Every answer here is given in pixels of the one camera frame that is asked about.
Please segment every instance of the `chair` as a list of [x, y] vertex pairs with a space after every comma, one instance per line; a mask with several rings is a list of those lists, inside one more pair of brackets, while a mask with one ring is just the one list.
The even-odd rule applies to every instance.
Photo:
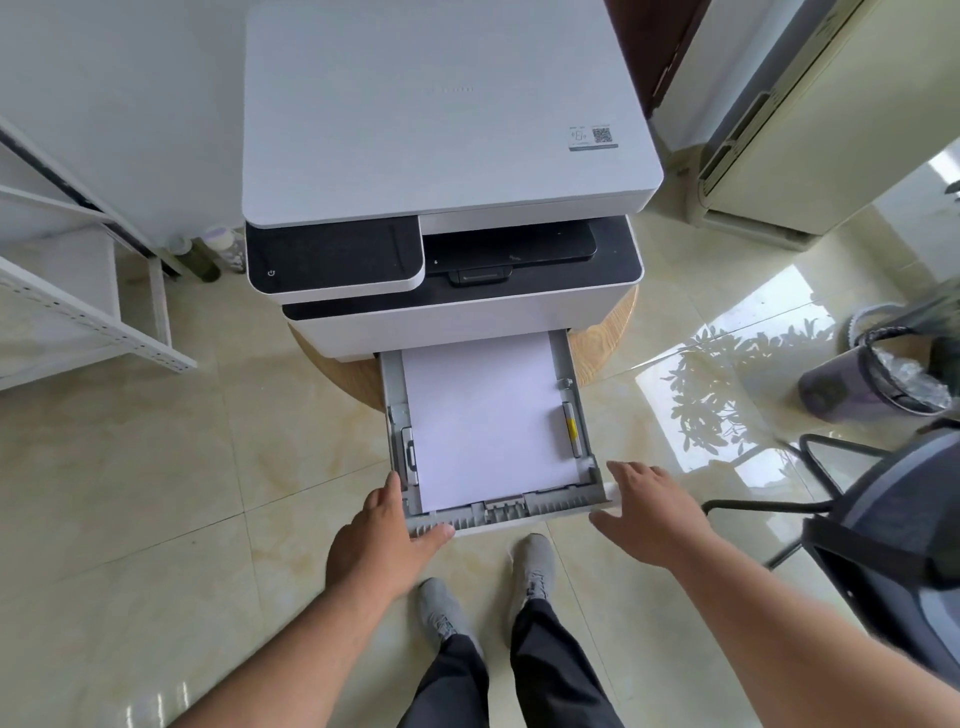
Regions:
[[[876, 462], [845, 492], [811, 446]], [[829, 500], [711, 500], [704, 512], [812, 515], [766, 566], [804, 548], [870, 633], [960, 689], [960, 429], [934, 429], [895, 452], [821, 435], [791, 449]]]

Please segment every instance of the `white wall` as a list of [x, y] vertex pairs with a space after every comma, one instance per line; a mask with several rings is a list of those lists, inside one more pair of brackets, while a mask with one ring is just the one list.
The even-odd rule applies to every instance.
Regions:
[[155, 243], [237, 225], [252, 0], [4, 0], [0, 116]]
[[712, 0], [663, 103], [660, 138], [676, 151], [704, 144], [804, 0]]
[[921, 165], [874, 202], [936, 280], [960, 276], [960, 200], [944, 194], [958, 179], [960, 139], [938, 162]]

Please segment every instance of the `qr code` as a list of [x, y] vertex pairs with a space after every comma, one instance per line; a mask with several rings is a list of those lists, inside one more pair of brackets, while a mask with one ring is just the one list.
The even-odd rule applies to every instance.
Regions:
[[594, 127], [594, 144], [613, 144], [613, 134], [610, 133], [610, 127]]

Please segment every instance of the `bottle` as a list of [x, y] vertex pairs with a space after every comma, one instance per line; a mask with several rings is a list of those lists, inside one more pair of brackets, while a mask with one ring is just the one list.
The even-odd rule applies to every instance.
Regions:
[[220, 269], [207, 257], [199, 245], [182, 235], [173, 235], [167, 240], [167, 250], [183, 267], [204, 283], [212, 283], [220, 277]]
[[230, 228], [210, 228], [201, 239], [204, 245], [219, 255], [234, 273], [245, 273], [247, 262], [244, 260], [243, 247], [237, 235]]

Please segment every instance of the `printer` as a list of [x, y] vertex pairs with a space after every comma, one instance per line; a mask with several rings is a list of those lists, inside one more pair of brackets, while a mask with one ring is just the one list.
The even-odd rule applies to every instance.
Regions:
[[[377, 355], [411, 531], [606, 502], [566, 331], [642, 277], [662, 171], [604, 0], [276, 0], [247, 21], [251, 285], [342, 361]], [[590, 467], [422, 513], [403, 350], [551, 332]]]

